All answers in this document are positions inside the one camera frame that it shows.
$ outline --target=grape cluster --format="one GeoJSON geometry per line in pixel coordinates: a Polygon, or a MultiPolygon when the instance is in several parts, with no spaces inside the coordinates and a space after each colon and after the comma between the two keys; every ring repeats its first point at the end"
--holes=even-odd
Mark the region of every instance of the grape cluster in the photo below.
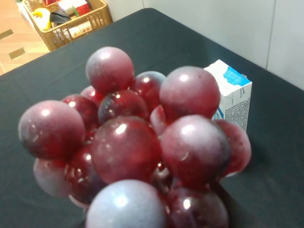
{"type": "Polygon", "coordinates": [[[91,86],[30,107],[19,139],[36,157],[34,176],[51,196],[88,209],[87,228],[228,228],[209,185],[241,172],[246,132],[211,120],[220,92],[203,68],[134,77],[115,47],[86,64],[91,86]]]}

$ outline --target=milk carton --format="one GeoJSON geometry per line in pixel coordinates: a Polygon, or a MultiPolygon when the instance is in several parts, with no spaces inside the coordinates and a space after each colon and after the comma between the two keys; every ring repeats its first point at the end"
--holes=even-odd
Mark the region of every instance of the milk carton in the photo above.
{"type": "Polygon", "coordinates": [[[221,60],[205,70],[215,77],[221,93],[213,119],[226,119],[246,130],[252,82],[221,60]]]}

